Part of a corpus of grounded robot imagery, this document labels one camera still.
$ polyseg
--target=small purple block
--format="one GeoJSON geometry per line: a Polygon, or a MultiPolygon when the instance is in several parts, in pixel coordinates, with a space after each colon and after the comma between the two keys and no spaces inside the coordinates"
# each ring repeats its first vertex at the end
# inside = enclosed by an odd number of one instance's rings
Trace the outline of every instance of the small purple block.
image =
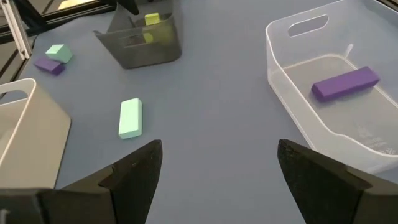
{"type": "Polygon", "coordinates": [[[311,91],[318,101],[325,102],[372,87],[379,81],[369,67],[363,67],[314,83],[311,91]]]}
{"type": "Polygon", "coordinates": [[[45,57],[35,61],[34,65],[36,65],[36,67],[40,70],[49,72],[53,75],[59,75],[65,69],[65,66],[62,63],[50,60],[45,57]]]}

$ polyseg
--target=gray tabletop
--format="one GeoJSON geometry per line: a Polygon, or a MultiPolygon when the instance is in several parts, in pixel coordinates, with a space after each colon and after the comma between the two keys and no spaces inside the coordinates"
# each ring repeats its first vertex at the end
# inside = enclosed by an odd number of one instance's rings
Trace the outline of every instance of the gray tabletop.
{"type": "Polygon", "coordinates": [[[182,0],[183,55],[123,70],[95,38],[113,13],[40,35],[21,77],[72,117],[57,188],[153,139],[164,144],[147,223],[304,223],[277,161],[277,143],[304,138],[266,78],[265,28],[333,0],[182,0]],[[52,44],[75,57],[59,77],[33,66],[52,44]],[[143,135],[118,137],[120,102],[143,102],[143,135]]]}

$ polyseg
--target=white bin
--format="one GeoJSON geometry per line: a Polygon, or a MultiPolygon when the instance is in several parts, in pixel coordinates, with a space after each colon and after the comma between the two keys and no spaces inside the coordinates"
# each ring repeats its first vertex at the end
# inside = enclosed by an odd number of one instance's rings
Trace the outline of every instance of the white bin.
{"type": "Polygon", "coordinates": [[[32,78],[0,85],[27,98],[0,105],[0,188],[54,188],[70,117],[32,78]]]}
{"type": "Polygon", "coordinates": [[[274,21],[266,34],[268,82],[310,147],[365,172],[396,166],[397,27],[342,0],[274,21]],[[329,103],[313,97],[315,82],[364,66],[380,76],[375,87],[329,103]]]}

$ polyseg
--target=mint green block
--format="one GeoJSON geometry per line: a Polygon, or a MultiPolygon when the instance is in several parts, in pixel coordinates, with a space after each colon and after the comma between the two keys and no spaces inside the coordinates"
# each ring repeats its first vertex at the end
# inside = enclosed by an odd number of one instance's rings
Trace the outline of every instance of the mint green block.
{"type": "Polygon", "coordinates": [[[138,98],[121,103],[119,136],[122,139],[133,138],[142,134],[142,103],[138,98]]]}
{"type": "Polygon", "coordinates": [[[65,44],[54,44],[45,53],[49,59],[68,63],[73,54],[65,44]]]}

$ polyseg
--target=gray bin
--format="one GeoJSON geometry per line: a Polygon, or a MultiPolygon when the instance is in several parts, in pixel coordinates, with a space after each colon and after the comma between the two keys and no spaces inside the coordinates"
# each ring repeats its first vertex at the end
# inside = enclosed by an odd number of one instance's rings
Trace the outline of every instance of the gray bin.
{"type": "Polygon", "coordinates": [[[118,4],[107,32],[94,31],[122,68],[171,62],[181,56],[181,46],[176,23],[180,11],[174,0],[148,2],[136,0],[138,15],[131,14],[118,4]],[[146,26],[145,15],[159,13],[161,22],[146,26]],[[152,42],[144,35],[151,35],[152,42]]]}

